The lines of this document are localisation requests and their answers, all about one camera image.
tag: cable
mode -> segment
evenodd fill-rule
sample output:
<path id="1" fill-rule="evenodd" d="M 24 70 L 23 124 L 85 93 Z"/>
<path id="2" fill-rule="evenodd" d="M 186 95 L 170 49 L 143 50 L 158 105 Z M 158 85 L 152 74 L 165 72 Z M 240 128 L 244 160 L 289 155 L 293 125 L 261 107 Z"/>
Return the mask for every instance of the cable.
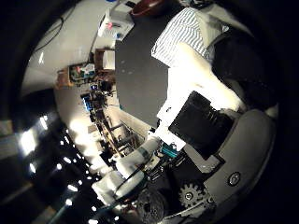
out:
<path id="1" fill-rule="evenodd" d="M 141 166 L 138 167 L 138 169 L 134 170 L 128 178 L 126 178 L 115 190 L 114 190 L 114 195 L 115 193 L 129 180 L 131 179 L 133 176 L 135 176 L 139 171 L 141 171 Z"/>
<path id="2" fill-rule="evenodd" d="M 92 42 L 92 45 L 91 45 L 90 51 L 88 52 L 88 56 L 87 56 L 86 63 L 88 63 L 88 62 L 89 62 L 89 60 L 90 60 L 90 55 L 91 55 L 91 53 L 92 53 L 92 51 L 93 51 L 93 46 L 94 46 L 94 43 L 95 43 L 96 37 L 97 37 L 97 30 L 96 30 L 96 32 L 95 32 L 95 35 L 94 35 L 94 37 L 93 37 L 93 42 Z"/>
<path id="3" fill-rule="evenodd" d="M 36 49 L 35 51 L 34 51 L 34 53 L 33 54 L 35 54 L 36 52 L 38 52 L 39 50 L 41 50 L 41 49 L 43 49 L 43 48 L 45 48 L 59 33 L 60 33 L 60 31 L 62 30 L 62 28 L 63 28 L 63 26 L 64 26 L 64 19 L 63 18 L 60 18 L 60 20 L 62 21 L 61 22 L 61 25 L 60 25 L 60 28 L 59 28 L 59 30 L 56 32 L 56 34 L 49 40 L 49 41 L 47 41 L 47 43 L 46 44 L 44 44 L 43 46 L 41 46 L 41 47 L 39 47 L 38 49 Z"/>
<path id="4" fill-rule="evenodd" d="M 61 17 L 61 18 L 63 18 L 64 22 L 66 22 L 67 19 L 73 14 L 73 12 L 74 12 L 74 10 L 75 10 L 75 7 L 76 7 L 76 5 L 74 5 L 74 6 L 72 7 L 72 9 L 70 10 L 70 12 L 67 14 L 67 16 L 66 16 L 65 18 Z M 54 30 L 56 30 L 56 29 L 57 29 L 58 27 L 60 27 L 60 26 L 61 26 L 61 23 L 60 23 L 59 25 L 53 27 L 53 28 L 50 29 L 49 31 L 47 31 L 47 32 L 44 34 L 44 36 L 46 36 L 46 35 L 52 33 Z"/>
<path id="5" fill-rule="evenodd" d="M 74 12 L 76 6 L 73 6 L 73 8 L 70 10 L 70 12 L 67 14 L 67 16 L 65 17 L 65 19 L 63 17 L 60 18 L 61 22 L 59 25 L 55 26 L 54 28 L 52 28 L 51 30 L 49 30 L 48 32 L 45 33 L 44 37 L 49 35 L 51 32 L 53 32 L 54 30 L 56 30 L 59 27 L 59 30 L 56 32 L 56 34 L 49 40 L 47 41 L 46 44 L 44 44 L 43 46 L 37 48 L 33 54 L 35 54 L 36 52 L 38 52 L 39 50 L 45 48 L 62 30 L 64 23 L 67 21 L 67 19 L 72 15 L 72 13 Z"/>

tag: ceiling light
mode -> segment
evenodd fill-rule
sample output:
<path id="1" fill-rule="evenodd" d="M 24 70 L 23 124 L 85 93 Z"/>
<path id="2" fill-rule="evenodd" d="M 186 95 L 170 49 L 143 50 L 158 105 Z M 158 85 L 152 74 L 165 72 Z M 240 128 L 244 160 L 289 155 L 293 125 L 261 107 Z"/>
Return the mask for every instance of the ceiling light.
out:
<path id="1" fill-rule="evenodd" d="M 32 163 L 30 163 L 29 166 L 30 166 L 31 172 L 36 173 L 36 168 L 34 167 L 34 165 Z"/>
<path id="2" fill-rule="evenodd" d="M 36 140 L 32 130 L 24 132 L 21 135 L 21 148 L 24 156 L 27 156 L 30 152 L 36 149 Z"/>
<path id="3" fill-rule="evenodd" d="M 66 199 L 65 204 L 68 206 L 72 206 L 73 202 L 70 199 Z"/>
<path id="4" fill-rule="evenodd" d="M 38 63 L 44 63 L 44 51 L 41 52 L 39 59 L 38 59 Z"/>
<path id="5" fill-rule="evenodd" d="M 89 219 L 88 220 L 88 224 L 98 224 L 98 220 L 94 220 L 94 219 Z"/>
<path id="6" fill-rule="evenodd" d="M 57 169 L 58 169 L 58 170 L 61 170 L 61 169 L 63 169 L 63 166 L 62 166 L 60 163 L 57 163 L 57 165 L 56 165 L 56 166 L 57 166 Z"/>
<path id="7" fill-rule="evenodd" d="M 43 128 L 44 128 L 45 130 L 47 130 L 47 129 L 48 129 L 48 125 L 47 125 L 47 123 L 46 123 L 44 117 L 39 118 L 39 121 L 40 121 L 40 123 L 41 123 L 41 126 L 43 126 Z"/>
<path id="8" fill-rule="evenodd" d="M 78 191 L 78 189 L 76 187 L 74 187 L 73 185 L 67 185 L 67 188 L 74 191 L 74 192 Z"/>
<path id="9" fill-rule="evenodd" d="M 69 140 L 66 136 L 64 137 L 64 139 L 65 139 L 65 142 L 67 142 L 67 144 L 69 144 Z"/>
<path id="10" fill-rule="evenodd" d="M 72 161 L 70 159 L 68 159 L 67 157 L 64 157 L 64 161 L 66 161 L 67 163 L 71 163 Z"/>

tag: gear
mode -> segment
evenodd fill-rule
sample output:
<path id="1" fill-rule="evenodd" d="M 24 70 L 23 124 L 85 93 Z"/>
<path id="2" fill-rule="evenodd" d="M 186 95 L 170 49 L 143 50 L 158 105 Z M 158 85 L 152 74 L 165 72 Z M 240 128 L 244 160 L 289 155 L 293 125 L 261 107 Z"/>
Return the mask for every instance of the gear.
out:
<path id="1" fill-rule="evenodd" d="M 189 186 L 185 184 L 184 187 L 180 189 L 179 201 L 181 205 L 186 208 L 196 205 L 202 199 L 203 191 L 201 191 L 199 187 L 193 183 L 189 184 Z"/>

